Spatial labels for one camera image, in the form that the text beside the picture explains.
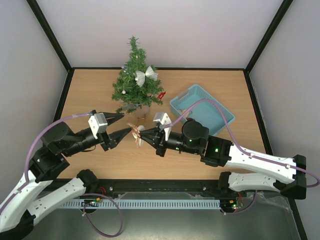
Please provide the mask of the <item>gingerbread figure ornament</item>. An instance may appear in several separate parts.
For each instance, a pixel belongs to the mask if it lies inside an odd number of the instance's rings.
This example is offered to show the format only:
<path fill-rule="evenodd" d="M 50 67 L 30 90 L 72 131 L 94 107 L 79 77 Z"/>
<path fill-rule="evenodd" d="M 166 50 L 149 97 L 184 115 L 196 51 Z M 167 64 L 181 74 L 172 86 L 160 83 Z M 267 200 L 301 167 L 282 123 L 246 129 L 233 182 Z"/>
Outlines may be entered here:
<path fill-rule="evenodd" d="M 131 133 L 135 139 L 135 143 L 137 148 L 140 148 L 144 144 L 144 140 L 141 139 L 141 131 L 145 130 L 145 127 L 143 125 L 134 125 L 133 123 L 128 122 L 127 125 L 131 128 Z"/>

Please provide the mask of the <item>red beaded ornament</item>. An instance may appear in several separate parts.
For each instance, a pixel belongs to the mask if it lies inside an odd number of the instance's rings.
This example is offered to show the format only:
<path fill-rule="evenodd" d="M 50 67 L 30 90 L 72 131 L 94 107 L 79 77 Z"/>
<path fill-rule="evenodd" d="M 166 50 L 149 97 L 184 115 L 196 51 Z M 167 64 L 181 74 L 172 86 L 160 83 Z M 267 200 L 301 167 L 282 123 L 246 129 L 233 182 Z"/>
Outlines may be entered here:
<path fill-rule="evenodd" d="M 163 97 L 165 96 L 165 94 L 166 94 L 166 91 L 160 92 L 156 99 L 161 101 L 163 99 Z"/>

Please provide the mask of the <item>white mesh bow ornament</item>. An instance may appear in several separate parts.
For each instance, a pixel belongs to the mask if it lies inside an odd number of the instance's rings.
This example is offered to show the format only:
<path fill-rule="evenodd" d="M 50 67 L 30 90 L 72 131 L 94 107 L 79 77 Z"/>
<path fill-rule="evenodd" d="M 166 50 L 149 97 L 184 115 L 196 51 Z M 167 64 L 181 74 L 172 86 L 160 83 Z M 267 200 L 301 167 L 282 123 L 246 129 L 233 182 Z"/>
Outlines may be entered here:
<path fill-rule="evenodd" d="M 153 70 L 151 66 L 149 66 L 145 72 L 139 70 L 135 72 L 135 81 L 140 88 L 144 85 L 146 78 L 149 78 L 153 81 L 158 80 L 158 74 Z"/>

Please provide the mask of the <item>light blue plastic basket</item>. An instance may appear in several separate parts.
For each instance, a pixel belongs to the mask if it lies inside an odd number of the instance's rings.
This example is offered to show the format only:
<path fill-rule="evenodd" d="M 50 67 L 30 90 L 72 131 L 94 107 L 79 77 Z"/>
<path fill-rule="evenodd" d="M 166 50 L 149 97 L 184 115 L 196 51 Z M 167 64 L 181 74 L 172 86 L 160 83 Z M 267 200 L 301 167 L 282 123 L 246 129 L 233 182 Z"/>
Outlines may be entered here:
<path fill-rule="evenodd" d="M 236 119 L 227 108 L 198 84 L 192 85 L 179 96 L 170 100 L 171 112 L 178 118 L 191 105 L 202 99 L 211 99 L 214 101 L 219 106 L 228 124 L 231 124 Z M 208 101 L 204 101 L 195 106 L 180 121 L 184 123 L 187 118 L 192 118 L 204 127 L 207 127 L 211 136 L 218 135 L 226 126 L 219 110 L 214 104 Z"/>

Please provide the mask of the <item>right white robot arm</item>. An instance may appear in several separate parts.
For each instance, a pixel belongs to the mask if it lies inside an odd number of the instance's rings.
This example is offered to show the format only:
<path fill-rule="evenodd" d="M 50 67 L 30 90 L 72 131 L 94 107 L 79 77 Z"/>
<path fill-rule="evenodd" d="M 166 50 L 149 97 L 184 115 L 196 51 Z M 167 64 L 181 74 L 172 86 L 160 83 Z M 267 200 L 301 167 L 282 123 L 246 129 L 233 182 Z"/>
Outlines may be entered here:
<path fill-rule="evenodd" d="M 252 151 L 210 135 L 209 129 L 195 120 L 185 122 L 180 133 L 158 124 L 148 130 L 139 127 L 136 135 L 161 157 L 167 150 L 175 150 L 199 155 L 201 162 L 211 167 L 249 170 L 249 173 L 220 174 L 218 191 L 224 196 L 247 190 L 274 191 L 295 200 L 304 200 L 307 196 L 307 160 L 303 155 L 278 157 Z"/>

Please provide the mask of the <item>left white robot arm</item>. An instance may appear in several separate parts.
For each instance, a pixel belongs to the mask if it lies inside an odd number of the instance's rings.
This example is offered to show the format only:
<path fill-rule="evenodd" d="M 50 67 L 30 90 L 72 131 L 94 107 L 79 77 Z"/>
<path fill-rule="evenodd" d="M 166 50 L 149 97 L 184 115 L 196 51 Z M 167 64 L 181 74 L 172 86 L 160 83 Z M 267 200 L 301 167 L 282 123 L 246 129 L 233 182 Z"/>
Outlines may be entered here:
<path fill-rule="evenodd" d="M 74 114 L 54 121 L 33 141 L 21 179 L 0 205 L 0 238 L 21 240 L 45 216 L 65 202 L 96 192 L 99 180 L 89 170 L 81 170 L 68 183 L 39 198 L 39 194 L 70 165 L 67 157 L 90 152 L 100 145 L 115 148 L 131 131 L 124 128 L 108 134 L 106 128 L 124 113 Z"/>

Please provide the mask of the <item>black frame rail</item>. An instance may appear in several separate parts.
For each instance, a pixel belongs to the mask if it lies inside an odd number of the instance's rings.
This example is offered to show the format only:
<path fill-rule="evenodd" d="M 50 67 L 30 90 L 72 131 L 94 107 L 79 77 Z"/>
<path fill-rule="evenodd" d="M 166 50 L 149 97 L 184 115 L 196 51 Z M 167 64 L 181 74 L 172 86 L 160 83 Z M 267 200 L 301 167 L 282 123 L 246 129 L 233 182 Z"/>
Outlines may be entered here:
<path fill-rule="evenodd" d="M 129 180 L 96 179 L 89 181 L 87 193 L 117 198 L 125 193 L 188 193 L 216 199 L 231 199 L 246 192 L 272 191 L 285 193 L 287 185 L 267 176 L 246 173 L 244 177 L 223 175 L 218 180 Z"/>

